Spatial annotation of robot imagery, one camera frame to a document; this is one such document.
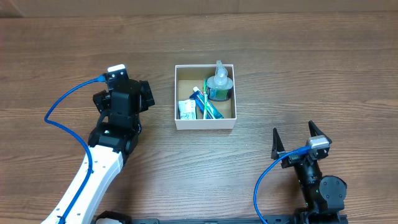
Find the clear soap pump bottle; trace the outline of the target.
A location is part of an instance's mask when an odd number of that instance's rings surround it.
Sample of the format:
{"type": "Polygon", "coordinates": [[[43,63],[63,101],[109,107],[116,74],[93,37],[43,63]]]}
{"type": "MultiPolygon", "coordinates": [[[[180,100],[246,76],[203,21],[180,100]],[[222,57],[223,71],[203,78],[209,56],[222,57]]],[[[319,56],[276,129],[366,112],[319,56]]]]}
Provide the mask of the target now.
{"type": "Polygon", "coordinates": [[[220,60],[216,61],[215,74],[206,81],[206,93],[213,101],[227,101],[231,98],[233,81],[220,60]]]}

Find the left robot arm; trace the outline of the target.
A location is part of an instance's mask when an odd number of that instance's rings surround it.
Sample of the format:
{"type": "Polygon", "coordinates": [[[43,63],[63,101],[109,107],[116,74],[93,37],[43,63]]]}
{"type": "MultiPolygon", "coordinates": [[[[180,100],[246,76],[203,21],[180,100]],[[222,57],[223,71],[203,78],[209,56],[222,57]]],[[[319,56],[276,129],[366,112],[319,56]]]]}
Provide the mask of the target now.
{"type": "Polygon", "coordinates": [[[132,80],[124,72],[108,72],[77,85],[52,105],[44,121],[74,137],[83,146],[85,156],[62,199],[44,223],[91,223],[104,193],[137,146],[142,131],[140,113],[154,104],[149,82],[132,80]],[[65,96],[99,82],[105,82],[108,88],[93,95],[99,118],[87,141],[50,120],[49,116],[65,96]]]}

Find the green white soap packet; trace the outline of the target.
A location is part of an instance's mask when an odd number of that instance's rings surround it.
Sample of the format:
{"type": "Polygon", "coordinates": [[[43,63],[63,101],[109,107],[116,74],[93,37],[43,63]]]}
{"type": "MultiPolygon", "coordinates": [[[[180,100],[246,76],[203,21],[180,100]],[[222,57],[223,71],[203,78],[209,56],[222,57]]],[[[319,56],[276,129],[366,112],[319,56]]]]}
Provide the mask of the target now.
{"type": "Polygon", "coordinates": [[[197,119],[196,101],[193,99],[178,102],[178,110],[180,119],[195,120],[197,119]]]}

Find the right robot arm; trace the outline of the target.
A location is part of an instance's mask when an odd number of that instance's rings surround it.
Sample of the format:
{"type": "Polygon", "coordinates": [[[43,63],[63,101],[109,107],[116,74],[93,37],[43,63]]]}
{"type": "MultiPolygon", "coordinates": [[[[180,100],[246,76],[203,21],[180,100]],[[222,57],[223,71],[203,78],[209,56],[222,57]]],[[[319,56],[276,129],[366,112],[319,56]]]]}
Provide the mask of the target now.
{"type": "Polygon", "coordinates": [[[310,137],[306,154],[288,155],[279,133],[273,129],[271,158],[280,159],[283,169],[293,167],[305,199],[306,206],[298,208],[293,215],[280,215],[271,219],[273,223],[293,224],[347,224],[345,208],[347,184],[334,175],[323,175],[318,161],[328,156],[332,140],[313,121],[308,122],[310,137]]]}

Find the Colgate toothpaste tube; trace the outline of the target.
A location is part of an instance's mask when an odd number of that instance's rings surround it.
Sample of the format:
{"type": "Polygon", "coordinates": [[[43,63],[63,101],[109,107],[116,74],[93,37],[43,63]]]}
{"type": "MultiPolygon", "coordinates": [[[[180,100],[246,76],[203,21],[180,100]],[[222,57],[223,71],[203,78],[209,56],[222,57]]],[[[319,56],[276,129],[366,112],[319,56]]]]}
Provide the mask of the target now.
{"type": "MultiPolygon", "coordinates": [[[[200,98],[201,98],[201,100],[203,101],[203,100],[204,100],[204,98],[203,98],[203,92],[200,91],[200,89],[199,89],[197,86],[195,86],[195,87],[193,87],[193,92],[196,92],[196,91],[199,91],[200,98]]],[[[208,104],[207,109],[209,110],[209,112],[212,113],[213,119],[223,119],[224,116],[223,116],[223,115],[215,108],[215,106],[210,102],[210,98],[209,98],[208,94],[207,94],[207,97],[208,97],[208,99],[207,99],[207,104],[208,104]]]]}

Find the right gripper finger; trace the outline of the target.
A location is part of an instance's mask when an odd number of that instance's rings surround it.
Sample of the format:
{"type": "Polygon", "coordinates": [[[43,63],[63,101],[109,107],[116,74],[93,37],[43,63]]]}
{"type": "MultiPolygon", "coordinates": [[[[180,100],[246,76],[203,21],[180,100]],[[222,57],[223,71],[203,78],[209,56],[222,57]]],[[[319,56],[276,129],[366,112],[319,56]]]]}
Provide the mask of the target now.
{"type": "Polygon", "coordinates": [[[311,137],[324,136],[324,137],[326,137],[326,139],[328,140],[328,142],[330,144],[332,143],[332,140],[323,131],[321,131],[312,120],[310,120],[308,122],[308,128],[309,128],[311,137]]]}
{"type": "Polygon", "coordinates": [[[285,149],[276,128],[272,130],[272,151],[271,158],[277,160],[285,154],[285,149]]]}

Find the blue disposable razor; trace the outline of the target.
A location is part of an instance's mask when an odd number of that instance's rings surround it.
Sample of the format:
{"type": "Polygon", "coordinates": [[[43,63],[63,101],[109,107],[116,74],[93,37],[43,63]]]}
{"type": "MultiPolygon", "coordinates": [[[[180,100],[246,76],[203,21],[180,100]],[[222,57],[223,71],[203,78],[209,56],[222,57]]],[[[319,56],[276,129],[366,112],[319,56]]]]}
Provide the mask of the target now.
{"type": "Polygon", "coordinates": [[[212,113],[209,112],[209,110],[205,107],[206,104],[201,100],[199,91],[194,92],[190,96],[190,99],[195,100],[195,103],[197,104],[200,111],[202,112],[204,119],[213,119],[212,113]]]}

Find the green white toothbrush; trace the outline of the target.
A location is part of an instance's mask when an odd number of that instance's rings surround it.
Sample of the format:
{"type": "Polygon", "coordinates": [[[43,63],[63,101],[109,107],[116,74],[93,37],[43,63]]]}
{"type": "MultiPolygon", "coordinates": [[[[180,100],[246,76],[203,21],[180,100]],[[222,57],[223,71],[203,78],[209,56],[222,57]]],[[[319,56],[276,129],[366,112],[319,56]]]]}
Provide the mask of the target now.
{"type": "Polygon", "coordinates": [[[207,86],[206,82],[207,82],[207,79],[204,79],[204,81],[203,81],[203,98],[204,98],[204,100],[203,100],[203,106],[204,106],[203,119],[207,119],[207,115],[208,115],[208,111],[207,111],[207,106],[208,106],[207,99],[208,99],[208,97],[207,97],[207,94],[206,94],[206,86],[207,86]]]}

